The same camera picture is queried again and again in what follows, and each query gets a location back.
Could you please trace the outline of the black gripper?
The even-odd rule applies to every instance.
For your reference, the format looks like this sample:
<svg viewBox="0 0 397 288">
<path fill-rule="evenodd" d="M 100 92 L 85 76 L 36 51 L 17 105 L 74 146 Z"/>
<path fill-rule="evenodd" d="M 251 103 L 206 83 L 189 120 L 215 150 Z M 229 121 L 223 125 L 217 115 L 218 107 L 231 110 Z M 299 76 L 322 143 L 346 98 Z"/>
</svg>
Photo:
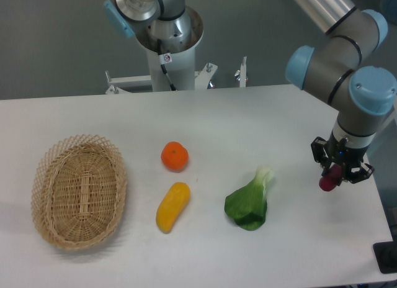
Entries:
<svg viewBox="0 0 397 288">
<path fill-rule="evenodd" d="M 326 174 L 332 165 L 339 165 L 342 169 L 342 180 L 352 184 L 369 179 L 374 167 L 363 163 L 364 149 L 348 147 L 347 143 L 346 138 L 337 141 L 334 135 L 331 135 L 328 141 L 316 137 L 311 143 L 314 161 L 322 167 L 323 174 Z"/>
</svg>

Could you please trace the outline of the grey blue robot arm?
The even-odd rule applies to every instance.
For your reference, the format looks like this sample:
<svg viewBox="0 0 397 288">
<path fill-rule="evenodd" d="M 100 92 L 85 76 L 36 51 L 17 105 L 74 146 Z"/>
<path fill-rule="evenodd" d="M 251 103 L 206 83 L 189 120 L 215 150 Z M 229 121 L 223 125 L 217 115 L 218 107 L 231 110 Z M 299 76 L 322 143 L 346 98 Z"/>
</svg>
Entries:
<svg viewBox="0 0 397 288">
<path fill-rule="evenodd" d="M 396 99 L 396 78 L 386 69 L 362 66 L 388 33 L 385 18 L 361 11 L 351 0 L 294 0 L 329 37 L 321 49 L 302 46 L 290 57 L 286 79 L 336 109 L 328 139 L 311 143 L 323 169 L 319 186 L 331 191 L 342 181 L 368 179 L 374 169 L 364 154 Z M 203 34 L 199 15 L 185 0 L 106 0 L 104 12 L 126 38 L 146 50 L 154 91 L 206 89 L 216 68 L 194 68 Z"/>
</svg>

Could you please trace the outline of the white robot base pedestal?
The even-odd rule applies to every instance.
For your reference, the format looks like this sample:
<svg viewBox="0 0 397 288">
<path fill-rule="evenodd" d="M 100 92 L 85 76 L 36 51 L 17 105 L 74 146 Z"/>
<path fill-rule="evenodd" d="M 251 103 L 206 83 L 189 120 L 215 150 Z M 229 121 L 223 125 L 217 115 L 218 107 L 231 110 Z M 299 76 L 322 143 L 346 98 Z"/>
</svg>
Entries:
<svg viewBox="0 0 397 288">
<path fill-rule="evenodd" d="M 203 37 L 203 22 L 199 14 L 187 6 L 175 20 L 153 20 L 143 30 L 134 32 L 110 1 L 105 2 L 105 13 L 111 23 L 127 38 L 135 38 L 146 53 L 149 75 L 111 78 L 106 71 L 107 94 L 137 91 L 151 86 L 152 91 L 206 90 L 213 87 L 212 79 L 218 66 L 207 63 L 201 70 L 195 68 L 195 49 Z"/>
</svg>

